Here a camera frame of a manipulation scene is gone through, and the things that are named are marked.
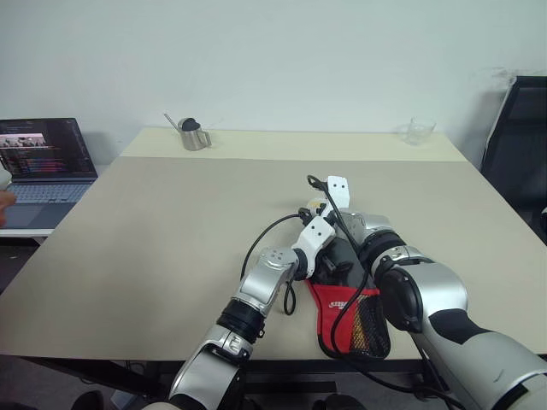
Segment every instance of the black mesh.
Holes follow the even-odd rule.
[[[384,358],[390,352],[390,338],[379,296],[357,298],[351,331],[350,354]]]

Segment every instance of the floor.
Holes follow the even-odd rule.
[[[38,245],[32,241],[9,241],[0,239],[0,292],[15,277],[26,260],[32,256]],[[251,382],[294,380],[296,382],[334,381],[338,393],[354,396],[367,409],[390,410],[435,410],[445,408],[440,400],[418,401],[412,395],[394,392],[378,386],[360,374],[333,373],[318,375],[276,376],[252,375]],[[402,374],[382,375],[394,383],[407,384],[408,378]],[[82,393],[101,390],[106,408],[115,410],[110,401],[114,390],[101,385],[89,385],[73,376],[51,370],[18,357],[0,355],[0,403],[17,402],[38,410],[70,409],[72,403]],[[269,409],[310,409],[315,400],[325,398],[326,394],[307,395],[253,395],[256,402],[265,410]],[[138,410],[146,405],[141,398],[126,410]]]

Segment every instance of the black cable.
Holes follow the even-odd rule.
[[[243,279],[243,276],[245,276],[245,269],[247,268],[247,262],[249,261],[250,254],[252,254],[253,250],[255,250],[256,245],[260,242],[260,240],[276,225],[280,224],[284,220],[289,220],[291,218],[299,218],[300,215],[298,214],[290,214],[287,216],[284,216],[283,218],[279,218],[274,223],[272,223],[268,228],[266,228],[262,233],[258,236],[258,238],[253,242],[253,244],[250,246],[249,251],[247,252],[247,255],[245,256],[245,259],[243,261],[243,265],[241,266],[241,275],[239,276],[239,280]]]
[[[356,243],[356,240],[350,234],[350,231],[348,230],[347,226],[345,225],[344,220],[342,219],[342,214],[338,210],[338,207],[337,207],[336,203],[334,202],[331,195],[329,194],[328,185],[326,183],[324,183],[323,181],[317,179],[313,175],[308,175],[308,183],[311,186],[313,186],[314,188],[316,188],[318,190],[321,190],[325,193],[326,199],[331,203],[332,210],[336,214],[336,218],[337,218],[336,222],[338,223],[338,227],[341,229],[341,231],[348,238],[348,241],[350,242],[351,248],[353,248],[354,252],[356,253],[357,259],[359,259],[359,247]],[[332,323],[331,345],[334,348],[334,351],[338,354],[338,356],[341,359],[345,360],[348,364],[350,364],[352,367],[354,367],[363,376],[365,376],[366,378],[369,378],[370,380],[374,381],[377,384],[381,384],[382,386],[384,386],[388,389],[399,391],[401,393],[409,393],[409,394],[414,394],[414,393],[417,393],[417,392],[420,392],[420,391],[421,392],[426,392],[426,393],[429,393],[431,395],[435,395],[436,397],[439,397],[439,398],[443,399],[447,403],[447,405],[449,403],[449,404],[451,404],[455,407],[464,408],[463,405],[459,401],[457,401],[457,400],[453,399],[452,397],[450,397],[448,395],[445,395],[444,393],[442,393],[440,391],[437,391],[435,389],[431,389],[431,388],[426,387],[426,386],[417,387],[417,388],[416,387],[398,386],[396,384],[391,384],[389,382],[386,382],[385,380],[382,380],[381,378],[377,378],[376,376],[370,374],[369,372],[363,371],[361,368],[359,368],[359,366],[351,358],[348,357],[347,354],[343,354],[340,351],[340,349],[339,349],[339,347],[336,343],[336,330],[338,328],[338,325],[339,325],[340,321],[342,320],[344,315],[350,309],[350,306],[356,301],[356,299],[359,297],[359,295],[361,294],[363,289],[365,289],[365,286],[367,285],[368,277],[370,276],[370,272],[368,271],[367,267],[363,266],[362,268],[364,269],[365,274],[363,275],[363,279],[362,279],[361,283],[359,284],[359,287],[357,288],[356,292],[351,296],[351,298],[346,302],[344,308],[340,311],[340,313],[338,314],[338,316],[336,317],[336,319]]]
[[[292,288],[293,280],[294,279],[291,278],[291,280],[286,283],[285,297],[283,298],[283,311],[287,316],[291,316],[294,313],[294,309],[297,308],[297,296],[295,295],[294,289]],[[287,302],[289,301],[289,294],[291,294],[292,298],[291,308],[288,308],[287,304]]]
[[[433,379],[435,380],[435,384],[437,385],[437,388],[439,390],[443,390],[444,389],[443,384],[441,383],[440,376],[437,373],[437,369],[433,366],[432,362],[426,357],[426,353],[424,352],[423,348],[418,347],[416,342],[415,342],[415,346],[418,349],[418,352],[420,353],[422,360],[424,361],[426,366],[429,368],[429,371],[433,375]],[[445,400],[445,399],[443,400],[449,410],[454,410],[454,407],[448,400]]]

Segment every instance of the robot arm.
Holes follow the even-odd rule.
[[[547,363],[514,339],[477,326],[451,269],[408,246],[385,217],[342,215],[360,239],[359,259],[380,289],[385,317],[409,332],[467,410],[545,408]]]
[[[302,280],[311,275],[318,252],[335,236],[334,228],[316,216],[292,248],[264,249],[221,316],[175,377],[169,405],[157,403],[156,408],[232,408],[244,383],[240,366],[250,358],[253,344],[262,336],[264,321],[279,287],[290,279]]]

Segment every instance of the glass cup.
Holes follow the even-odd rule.
[[[404,141],[410,145],[423,144],[429,138],[436,125],[434,120],[414,117],[410,120],[409,129]]]

